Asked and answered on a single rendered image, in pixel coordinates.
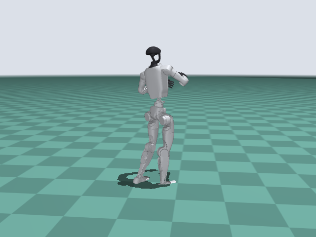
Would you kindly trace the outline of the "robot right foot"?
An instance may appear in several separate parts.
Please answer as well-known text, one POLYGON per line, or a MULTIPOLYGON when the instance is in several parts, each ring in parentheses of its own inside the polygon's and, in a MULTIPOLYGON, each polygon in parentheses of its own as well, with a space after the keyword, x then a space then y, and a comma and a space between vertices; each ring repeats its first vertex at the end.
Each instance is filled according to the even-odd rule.
MULTIPOLYGON (((165 182, 165 181, 164 181, 165 182)), ((171 183, 176 183, 176 181, 175 180, 173 180, 173 181, 166 181, 166 184, 171 184, 171 183)), ((162 183, 163 184, 163 183, 162 183)), ((165 185, 166 185, 165 184, 165 185)), ((160 184, 158 184, 158 185, 161 185, 161 183, 160 184)))

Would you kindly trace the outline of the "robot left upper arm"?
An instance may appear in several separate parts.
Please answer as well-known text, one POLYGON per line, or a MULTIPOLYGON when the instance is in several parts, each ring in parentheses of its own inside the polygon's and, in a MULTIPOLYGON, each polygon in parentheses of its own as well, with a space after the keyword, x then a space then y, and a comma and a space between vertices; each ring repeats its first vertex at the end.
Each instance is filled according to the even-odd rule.
POLYGON ((140 73, 140 81, 139 81, 139 87, 138 87, 138 92, 140 94, 145 94, 146 93, 146 89, 144 88, 144 86, 146 85, 144 72, 145 71, 140 73))

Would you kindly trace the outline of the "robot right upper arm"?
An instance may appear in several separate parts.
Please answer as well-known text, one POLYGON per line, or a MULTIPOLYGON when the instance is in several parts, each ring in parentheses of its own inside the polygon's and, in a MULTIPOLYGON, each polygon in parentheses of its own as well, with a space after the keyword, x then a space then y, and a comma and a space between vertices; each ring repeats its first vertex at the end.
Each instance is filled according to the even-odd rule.
POLYGON ((165 75, 170 75, 174 79, 178 80, 182 86, 185 86, 188 81, 184 79, 171 65, 162 66, 160 69, 165 75))

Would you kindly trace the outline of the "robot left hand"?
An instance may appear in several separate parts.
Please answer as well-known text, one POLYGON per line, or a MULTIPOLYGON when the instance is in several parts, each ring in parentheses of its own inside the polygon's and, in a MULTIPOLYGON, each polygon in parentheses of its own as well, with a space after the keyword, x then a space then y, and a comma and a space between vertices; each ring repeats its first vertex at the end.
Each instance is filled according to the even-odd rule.
POLYGON ((174 85, 174 82, 173 82, 173 81, 171 81, 170 79, 168 79, 168 85, 170 85, 170 86, 168 86, 168 87, 172 88, 171 86, 173 86, 173 85, 171 85, 171 84, 173 84, 173 85, 174 85))

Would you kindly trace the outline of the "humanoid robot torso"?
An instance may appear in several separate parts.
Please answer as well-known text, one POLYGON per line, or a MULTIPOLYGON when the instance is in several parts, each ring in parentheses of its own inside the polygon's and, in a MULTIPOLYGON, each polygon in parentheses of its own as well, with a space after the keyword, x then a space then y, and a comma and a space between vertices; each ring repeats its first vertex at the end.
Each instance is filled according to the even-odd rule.
MULTIPOLYGON (((158 64, 157 64, 158 65, 158 64)), ((163 65, 158 65, 152 68, 147 68, 144 72, 147 92, 151 99, 156 99, 153 106, 150 107, 150 117, 159 120, 161 112, 166 113, 166 108, 163 107, 161 98, 168 96, 168 76, 160 69, 163 65)))

